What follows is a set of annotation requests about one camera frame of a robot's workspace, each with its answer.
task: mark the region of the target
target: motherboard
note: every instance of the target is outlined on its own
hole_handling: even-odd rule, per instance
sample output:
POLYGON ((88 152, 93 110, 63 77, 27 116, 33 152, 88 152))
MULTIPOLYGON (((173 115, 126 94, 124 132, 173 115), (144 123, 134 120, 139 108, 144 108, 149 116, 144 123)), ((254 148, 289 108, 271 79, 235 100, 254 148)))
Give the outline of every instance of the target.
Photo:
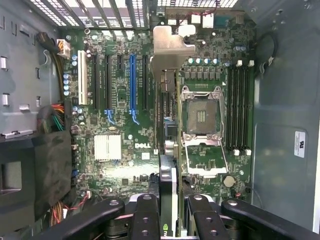
POLYGON ((221 198, 232 196, 231 189, 242 192, 251 174, 255 30, 252 21, 222 23, 197 29, 196 53, 178 71, 173 94, 160 92, 151 72, 152 32, 116 40, 103 30, 64 33, 71 52, 64 95, 72 102, 79 190, 122 199, 147 193, 159 153, 171 154, 168 145, 159 147, 172 141, 165 123, 180 118, 178 167, 194 192, 221 198))

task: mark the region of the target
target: blue pcie slot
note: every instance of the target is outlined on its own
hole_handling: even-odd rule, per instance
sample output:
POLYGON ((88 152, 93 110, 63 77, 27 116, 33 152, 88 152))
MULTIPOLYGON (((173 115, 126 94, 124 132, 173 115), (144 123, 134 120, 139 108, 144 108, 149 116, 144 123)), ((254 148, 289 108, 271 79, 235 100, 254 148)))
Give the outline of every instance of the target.
POLYGON ((129 113, 132 115, 132 120, 134 123, 139 125, 140 123, 137 121, 137 76, 136 76, 136 55, 131 54, 129 59, 129 65, 130 65, 130 109, 129 113))

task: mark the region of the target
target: white pci slot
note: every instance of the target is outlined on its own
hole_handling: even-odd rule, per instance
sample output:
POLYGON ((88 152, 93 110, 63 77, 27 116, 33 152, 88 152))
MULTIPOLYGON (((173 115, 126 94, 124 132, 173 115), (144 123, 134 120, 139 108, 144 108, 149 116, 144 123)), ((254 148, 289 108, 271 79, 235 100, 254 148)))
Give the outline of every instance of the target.
POLYGON ((79 105, 88 104, 86 52, 78 50, 78 95, 79 105))

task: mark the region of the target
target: heatsink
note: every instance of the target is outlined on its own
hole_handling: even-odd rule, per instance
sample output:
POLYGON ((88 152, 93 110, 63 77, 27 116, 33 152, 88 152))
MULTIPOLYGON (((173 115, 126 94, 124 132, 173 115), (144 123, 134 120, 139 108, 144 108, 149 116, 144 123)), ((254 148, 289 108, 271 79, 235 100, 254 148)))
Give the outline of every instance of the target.
POLYGON ((99 162, 121 160, 121 135, 95 135, 94 159, 99 162))

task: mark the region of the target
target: metal bracket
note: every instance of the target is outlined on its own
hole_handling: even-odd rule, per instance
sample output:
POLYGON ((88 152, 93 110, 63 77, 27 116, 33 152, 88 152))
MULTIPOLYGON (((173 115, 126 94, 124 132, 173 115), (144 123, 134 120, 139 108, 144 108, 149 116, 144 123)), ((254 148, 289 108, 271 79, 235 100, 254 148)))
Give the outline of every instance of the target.
POLYGON ((154 56, 151 58, 151 69, 156 82, 161 83, 163 92, 175 91, 175 71, 186 57, 196 51, 195 45, 184 43, 184 37, 195 33, 194 25, 180 26, 176 35, 172 35, 171 26, 156 26, 153 29, 154 56))

